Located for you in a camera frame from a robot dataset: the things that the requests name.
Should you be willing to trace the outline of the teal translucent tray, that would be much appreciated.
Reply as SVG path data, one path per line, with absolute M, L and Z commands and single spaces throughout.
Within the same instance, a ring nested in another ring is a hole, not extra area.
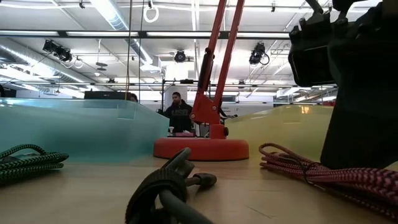
M 128 163 L 151 156 L 169 119 L 126 100 L 0 98 L 0 152 L 35 144 L 72 162 Z

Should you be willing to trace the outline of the red desk lamp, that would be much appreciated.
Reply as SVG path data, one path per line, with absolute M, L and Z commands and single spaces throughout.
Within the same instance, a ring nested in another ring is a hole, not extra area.
M 197 93 L 193 104 L 190 118 L 196 123 L 210 125 L 208 138 L 160 138 L 154 143 L 153 156 L 170 159 L 182 149 L 188 149 L 191 161 L 240 161 L 249 159 L 249 145 L 245 140 L 228 139 L 227 127 L 221 124 L 220 111 L 222 96 L 226 83 L 231 54 L 237 38 L 239 24 L 243 13 L 245 0 L 238 0 L 231 29 L 228 36 L 223 63 L 216 85 L 213 99 L 205 95 L 211 78 L 213 61 L 215 58 L 215 47 L 220 35 L 221 23 L 226 9 L 226 0 L 220 0 L 216 11 L 208 47 L 205 49 L 198 80 Z

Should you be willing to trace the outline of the yellow translucent tray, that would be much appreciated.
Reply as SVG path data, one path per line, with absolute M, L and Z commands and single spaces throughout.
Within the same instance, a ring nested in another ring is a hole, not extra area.
M 332 106 L 283 105 L 239 116 L 226 120 L 228 139 L 247 141 L 251 160 L 259 161 L 259 146 L 271 142 L 318 161 L 332 112 Z

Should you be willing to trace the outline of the overhead light bar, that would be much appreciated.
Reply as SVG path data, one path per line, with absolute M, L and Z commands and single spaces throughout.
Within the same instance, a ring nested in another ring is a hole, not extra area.
M 76 39 L 209 39 L 207 31 L 116 31 L 116 30 L 6 30 L 0 29 L 0 37 L 76 38 Z M 289 40 L 288 32 L 238 32 L 237 39 Z

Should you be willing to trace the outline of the black monitor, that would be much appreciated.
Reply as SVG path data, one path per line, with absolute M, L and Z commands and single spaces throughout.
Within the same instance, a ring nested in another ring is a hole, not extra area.
M 116 92 L 116 91 L 85 91 L 84 99 L 97 100 L 130 100 L 131 93 Z

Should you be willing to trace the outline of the silver ventilation duct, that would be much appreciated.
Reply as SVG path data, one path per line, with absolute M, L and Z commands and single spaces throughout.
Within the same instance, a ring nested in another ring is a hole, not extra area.
M 142 71 L 151 73 L 161 71 L 152 55 L 133 37 L 129 23 L 121 14 L 114 0 L 90 0 L 90 3 L 114 30 L 127 32 L 127 38 L 124 40 L 128 43 L 129 50 L 132 50 L 137 55 Z

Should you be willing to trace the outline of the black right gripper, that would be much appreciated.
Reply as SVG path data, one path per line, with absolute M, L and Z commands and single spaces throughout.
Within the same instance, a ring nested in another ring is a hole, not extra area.
M 398 114 L 342 108 L 398 101 L 398 0 L 371 7 L 330 43 L 328 53 L 338 95 L 320 162 L 331 169 L 383 169 L 398 162 Z

